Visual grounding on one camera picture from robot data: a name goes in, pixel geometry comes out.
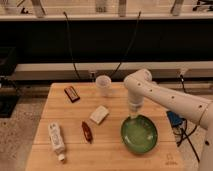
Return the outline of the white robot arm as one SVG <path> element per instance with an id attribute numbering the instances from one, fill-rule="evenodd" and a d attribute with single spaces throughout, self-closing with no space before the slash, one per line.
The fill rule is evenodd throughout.
<path id="1" fill-rule="evenodd" d="M 124 86 L 132 111 L 140 109 L 146 97 L 205 129 L 198 171 L 213 171 L 213 100 L 161 87 L 152 82 L 147 69 L 126 76 Z"/>

